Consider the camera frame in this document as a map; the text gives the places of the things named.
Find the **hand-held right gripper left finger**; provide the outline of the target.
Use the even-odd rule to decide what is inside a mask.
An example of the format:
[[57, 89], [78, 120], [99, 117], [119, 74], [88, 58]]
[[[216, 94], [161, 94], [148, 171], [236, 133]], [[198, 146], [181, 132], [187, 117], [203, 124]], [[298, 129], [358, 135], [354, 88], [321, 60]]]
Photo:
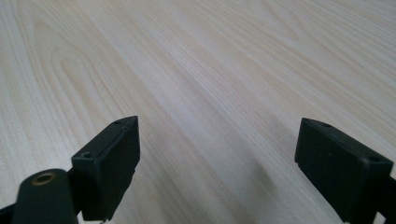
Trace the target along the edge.
[[71, 158], [76, 207], [84, 219], [113, 218], [139, 160], [137, 116], [111, 122]]

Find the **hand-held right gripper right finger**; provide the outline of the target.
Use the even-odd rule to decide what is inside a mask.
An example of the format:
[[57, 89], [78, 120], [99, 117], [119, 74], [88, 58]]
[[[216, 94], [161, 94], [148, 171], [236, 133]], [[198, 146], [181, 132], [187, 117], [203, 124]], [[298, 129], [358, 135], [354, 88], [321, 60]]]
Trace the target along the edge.
[[348, 223], [394, 221], [393, 162], [322, 121], [301, 120], [294, 157], [304, 175]]

